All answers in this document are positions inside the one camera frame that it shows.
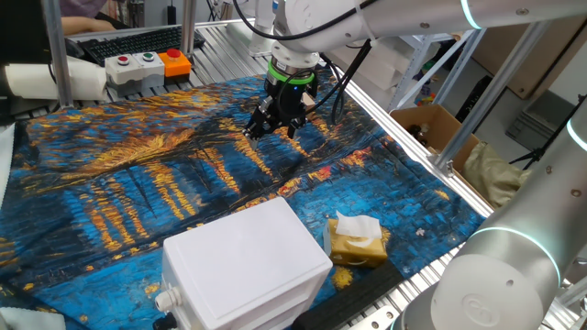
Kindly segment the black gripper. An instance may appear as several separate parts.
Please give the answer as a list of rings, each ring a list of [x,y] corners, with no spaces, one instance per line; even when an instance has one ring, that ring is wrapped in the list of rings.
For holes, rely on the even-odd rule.
[[[296,139],[297,132],[306,124],[304,114],[305,106],[302,105],[303,93],[316,97],[317,79],[307,84],[289,84],[281,93],[278,93],[282,82],[273,78],[266,78],[264,88],[271,101],[260,102],[245,128],[242,130],[244,137],[252,149],[256,149],[260,139],[271,133],[272,127],[288,127],[289,139]]]

